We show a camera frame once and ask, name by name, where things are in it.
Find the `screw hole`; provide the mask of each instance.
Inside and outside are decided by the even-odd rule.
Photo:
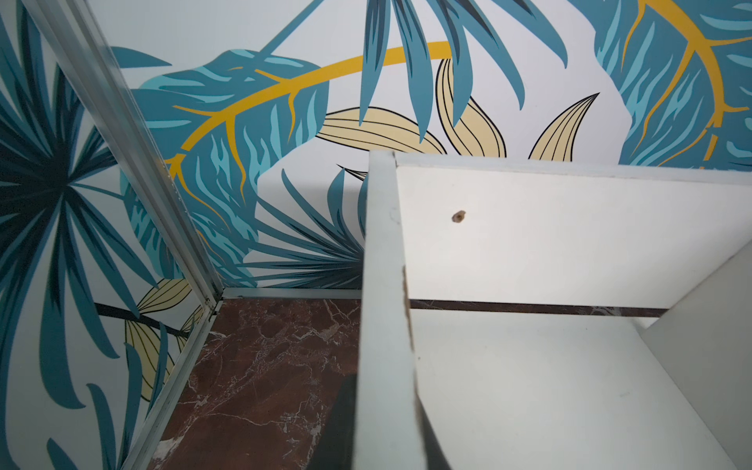
[[[465,219],[465,211],[457,212],[452,216],[452,222],[460,223]]]

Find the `white cabinet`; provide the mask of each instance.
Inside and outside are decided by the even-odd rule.
[[[426,468],[418,397],[453,470],[752,468],[751,202],[730,171],[372,152],[354,468]]]

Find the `marble tile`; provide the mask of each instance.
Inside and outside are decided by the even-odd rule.
[[[225,301],[149,468],[304,468],[359,320],[356,300]]]

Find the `aluminum frame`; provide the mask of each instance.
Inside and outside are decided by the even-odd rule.
[[[23,0],[186,280],[211,310],[223,285],[85,0]]]

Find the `tropical leaf wallpaper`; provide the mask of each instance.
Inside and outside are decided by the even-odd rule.
[[[140,48],[127,22],[92,3],[120,63],[141,57],[126,79],[218,272],[236,287],[359,285],[345,272],[362,214],[346,204],[338,225],[331,191],[340,168],[367,171],[366,150],[746,170],[751,5],[287,0],[274,25],[253,22],[263,31],[253,40],[232,29],[211,36],[220,49],[211,55],[187,35],[180,50]],[[160,19],[176,35],[196,20],[173,16]],[[184,54],[186,41],[209,60]],[[148,75],[155,65],[161,73]],[[357,179],[344,184],[353,193],[344,199],[356,199]],[[158,252],[143,211],[130,210]]]
[[[199,301],[28,13],[8,3],[0,468],[116,469]]]
[[[89,5],[227,286],[358,288],[368,150],[752,168],[743,0]],[[0,467],[117,468],[203,312],[23,9],[0,13]],[[41,440],[24,413],[88,418]]]

